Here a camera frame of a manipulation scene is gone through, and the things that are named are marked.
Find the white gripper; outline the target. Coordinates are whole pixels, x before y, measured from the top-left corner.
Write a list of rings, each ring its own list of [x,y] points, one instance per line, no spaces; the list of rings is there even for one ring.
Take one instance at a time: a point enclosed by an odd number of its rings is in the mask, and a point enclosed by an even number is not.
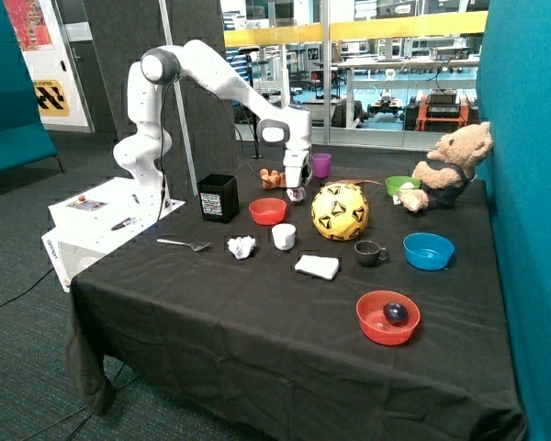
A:
[[[304,187],[310,181],[309,159],[309,152],[285,152],[283,166],[288,189]]]

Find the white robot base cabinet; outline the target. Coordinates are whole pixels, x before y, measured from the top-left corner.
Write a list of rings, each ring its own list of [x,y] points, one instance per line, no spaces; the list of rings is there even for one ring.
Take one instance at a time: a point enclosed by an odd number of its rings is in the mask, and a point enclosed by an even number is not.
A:
[[[68,292],[73,277],[184,204],[161,202],[135,180],[114,177],[49,206],[55,227],[42,242],[62,289]]]

